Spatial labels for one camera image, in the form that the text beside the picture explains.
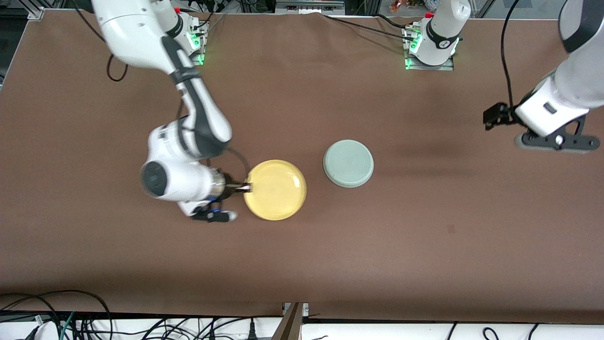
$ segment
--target plate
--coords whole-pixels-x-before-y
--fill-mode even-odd
[[[249,172],[252,191],[243,195],[254,215],[269,221],[295,214],[306,199],[306,181],[295,165],[284,160],[267,160]]]

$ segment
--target brown table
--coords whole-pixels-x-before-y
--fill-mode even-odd
[[[482,112],[507,99],[501,25],[468,22],[455,71],[429,72],[405,70],[396,38],[320,15],[227,16],[201,71],[231,145],[252,165],[297,165],[308,195],[284,221],[236,197],[238,220],[205,224],[141,190],[148,133],[179,103],[169,77],[111,82],[108,49],[76,13],[47,11],[0,93],[0,290],[86,289],[116,312],[304,301],[323,318],[604,322],[604,151],[531,152],[512,144],[520,127],[484,131]],[[507,57],[519,100],[565,57],[556,22],[511,22]],[[602,113],[586,133],[604,136]],[[323,173],[340,139],[373,153],[360,188]],[[213,165],[243,177],[231,155]]]

